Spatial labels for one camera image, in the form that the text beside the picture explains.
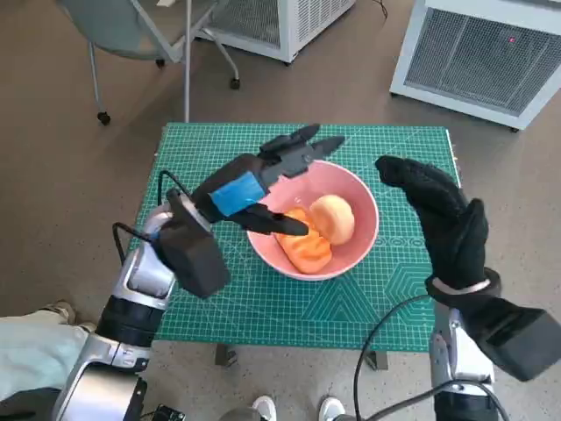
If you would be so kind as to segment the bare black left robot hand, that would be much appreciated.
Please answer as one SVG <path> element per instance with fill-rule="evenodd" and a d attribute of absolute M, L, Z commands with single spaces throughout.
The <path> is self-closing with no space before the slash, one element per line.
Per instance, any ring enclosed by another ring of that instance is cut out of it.
<path fill-rule="evenodd" d="M 303 222 L 269 210 L 260 200 L 281 177 L 293 179 L 307 173 L 314 161 L 344 144 L 343 136 L 312 143 L 319 129 L 319 124 L 304 126 L 269 140 L 257 154 L 240 154 L 194 191 L 195 207 L 211 224 L 231 221 L 248 232 L 306 235 L 309 228 Z"/>

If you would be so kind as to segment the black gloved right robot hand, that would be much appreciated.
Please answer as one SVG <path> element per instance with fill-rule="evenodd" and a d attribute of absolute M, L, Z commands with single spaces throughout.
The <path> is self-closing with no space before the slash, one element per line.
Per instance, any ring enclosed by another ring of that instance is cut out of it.
<path fill-rule="evenodd" d="M 383 155 L 381 181 L 401 189 L 420 219 L 433 275 L 460 291 L 486 279 L 488 223 L 481 200 L 469 201 L 451 176 L 430 164 Z"/>

